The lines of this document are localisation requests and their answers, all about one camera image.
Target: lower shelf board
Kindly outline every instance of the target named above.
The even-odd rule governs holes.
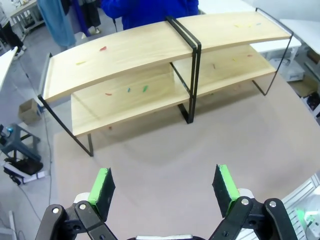
[[[191,64],[191,58],[173,63],[189,88]],[[250,45],[203,53],[200,60],[197,96],[204,96],[230,85],[275,72],[274,67]]]
[[[192,59],[174,62],[190,86]],[[231,47],[201,55],[198,96],[274,73],[251,46]],[[138,71],[74,92],[71,95],[75,136],[187,102],[189,94],[170,64]]]

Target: person in blue jacket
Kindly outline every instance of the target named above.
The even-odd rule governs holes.
[[[102,0],[101,8],[112,19],[122,17],[123,30],[198,14],[198,0]]]

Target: small yellow piece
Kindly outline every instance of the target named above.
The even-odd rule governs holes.
[[[77,62],[75,65],[80,65],[80,64],[84,64],[86,61],[80,61],[80,62]]]

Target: stool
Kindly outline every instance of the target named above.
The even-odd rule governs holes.
[[[16,154],[18,151],[29,159],[40,162],[41,156],[38,154],[37,150],[37,144],[40,142],[39,137],[31,134],[15,123],[9,125],[7,130],[10,135],[4,138],[4,144],[0,144],[0,151],[2,151],[8,158],[11,158],[9,153],[13,151],[13,157],[15,159],[17,158]],[[32,138],[32,147],[28,147],[23,143],[23,140],[30,137]]]

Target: black pants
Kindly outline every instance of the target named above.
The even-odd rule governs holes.
[[[17,52],[19,53],[24,43],[20,40],[17,34],[15,34],[14,31],[12,31],[10,22],[8,22],[4,27],[2,27],[1,33],[5,41],[11,46],[11,48],[18,47]]]

